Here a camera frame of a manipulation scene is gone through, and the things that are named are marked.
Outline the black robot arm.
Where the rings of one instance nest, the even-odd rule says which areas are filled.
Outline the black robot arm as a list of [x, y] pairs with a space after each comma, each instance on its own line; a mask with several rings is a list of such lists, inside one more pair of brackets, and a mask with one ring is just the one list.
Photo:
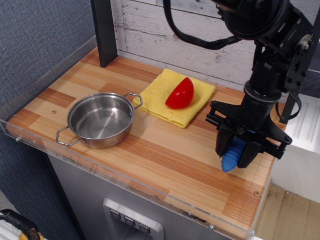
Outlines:
[[316, 32], [288, 0], [218, 0], [216, 5], [228, 30], [256, 46], [241, 104], [214, 100], [206, 117], [217, 128], [215, 150], [228, 172], [232, 163], [246, 168], [259, 153], [281, 158], [292, 143], [270, 114], [279, 109], [283, 93], [291, 106], [302, 106], [299, 91], [314, 54]]

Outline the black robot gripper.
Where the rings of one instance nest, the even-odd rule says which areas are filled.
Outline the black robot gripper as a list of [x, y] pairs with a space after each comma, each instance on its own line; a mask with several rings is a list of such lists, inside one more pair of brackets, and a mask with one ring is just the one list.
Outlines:
[[211, 101], [206, 121], [215, 125], [218, 130], [215, 146], [218, 156], [222, 157], [234, 137], [238, 137], [247, 141], [237, 164], [238, 168], [247, 168], [258, 153], [268, 153], [280, 159], [292, 139], [271, 119], [275, 103], [255, 99], [248, 93], [244, 95], [240, 105]]

